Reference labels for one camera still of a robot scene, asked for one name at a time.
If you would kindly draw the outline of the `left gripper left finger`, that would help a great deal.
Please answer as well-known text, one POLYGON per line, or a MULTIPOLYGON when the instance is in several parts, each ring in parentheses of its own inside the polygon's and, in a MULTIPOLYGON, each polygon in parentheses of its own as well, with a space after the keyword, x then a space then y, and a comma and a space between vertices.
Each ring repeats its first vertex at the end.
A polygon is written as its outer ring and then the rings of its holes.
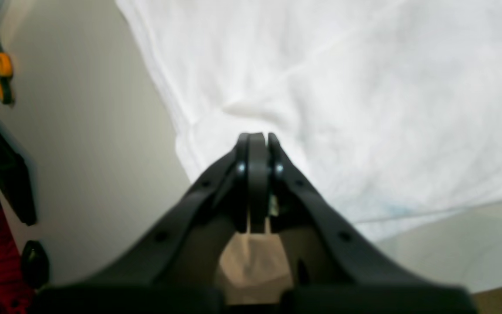
POLYGON ((187 193, 115 262, 87 280, 40 292, 30 314, 224 314, 214 286, 236 233, 264 231, 267 145, 243 133, 187 193))

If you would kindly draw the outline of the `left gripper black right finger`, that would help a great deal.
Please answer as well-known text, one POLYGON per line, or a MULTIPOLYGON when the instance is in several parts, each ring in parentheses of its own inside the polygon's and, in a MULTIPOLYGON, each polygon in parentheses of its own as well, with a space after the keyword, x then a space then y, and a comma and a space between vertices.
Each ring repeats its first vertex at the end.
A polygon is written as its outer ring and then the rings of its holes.
POLYGON ((476 314, 465 288, 438 284, 385 256, 319 194, 268 135, 271 186, 281 212, 271 219, 295 287, 281 314, 476 314))

